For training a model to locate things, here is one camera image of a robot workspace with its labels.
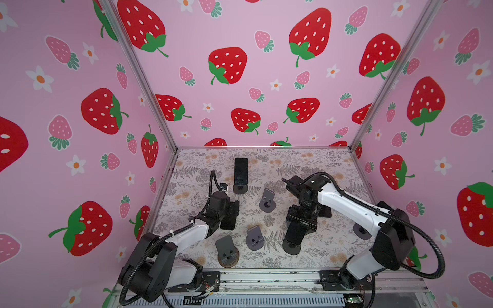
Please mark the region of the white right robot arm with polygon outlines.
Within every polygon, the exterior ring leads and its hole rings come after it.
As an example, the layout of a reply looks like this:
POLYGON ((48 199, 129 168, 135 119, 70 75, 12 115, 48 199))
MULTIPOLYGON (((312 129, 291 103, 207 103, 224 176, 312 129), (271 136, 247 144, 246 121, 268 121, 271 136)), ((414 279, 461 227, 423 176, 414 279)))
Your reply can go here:
POLYGON ((299 203, 286 216, 288 229, 282 244, 284 251, 297 255, 304 237, 317 231, 318 218, 330 218, 336 212, 353 220, 374 238, 372 247, 351 257, 339 271, 346 285, 363 280, 383 270, 398 270, 415 246, 409 219, 401 210, 388 210, 366 204, 347 194, 335 180, 324 173, 284 181, 287 190, 299 203))

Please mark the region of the black phone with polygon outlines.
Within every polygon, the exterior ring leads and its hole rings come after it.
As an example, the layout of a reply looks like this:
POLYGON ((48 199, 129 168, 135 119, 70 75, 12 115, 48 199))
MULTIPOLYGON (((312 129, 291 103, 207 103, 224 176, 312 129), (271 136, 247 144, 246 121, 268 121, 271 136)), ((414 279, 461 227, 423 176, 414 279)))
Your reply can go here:
POLYGON ((236 220, 240 211, 240 202, 231 201, 226 208, 225 217, 222 219, 220 228, 222 230, 233 231, 236 228, 236 220))
POLYGON ((304 236, 312 232, 310 224, 302 220, 292 219, 286 222, 286 224, 288 229, 286 231, 285 241, 292 248, 300 246, 304 236))

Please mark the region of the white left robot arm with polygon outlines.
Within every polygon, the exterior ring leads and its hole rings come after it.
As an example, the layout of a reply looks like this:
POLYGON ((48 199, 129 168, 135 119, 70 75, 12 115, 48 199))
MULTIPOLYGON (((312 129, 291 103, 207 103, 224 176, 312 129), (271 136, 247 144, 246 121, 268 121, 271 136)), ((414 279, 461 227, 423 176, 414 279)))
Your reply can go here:
POLYGON ((219 228, 234 230, 240 212, 239 201, 223 191, 214 192, 204 208, 189 218, 189 223, 163 237, 151 232, 142 236, 119 274, 122 286, 119 304, 130 305, 139 299, 152 302, 174 287, 196 291, 202 285, 203 266, 176 256, 190 246, 211 237, 219 228))

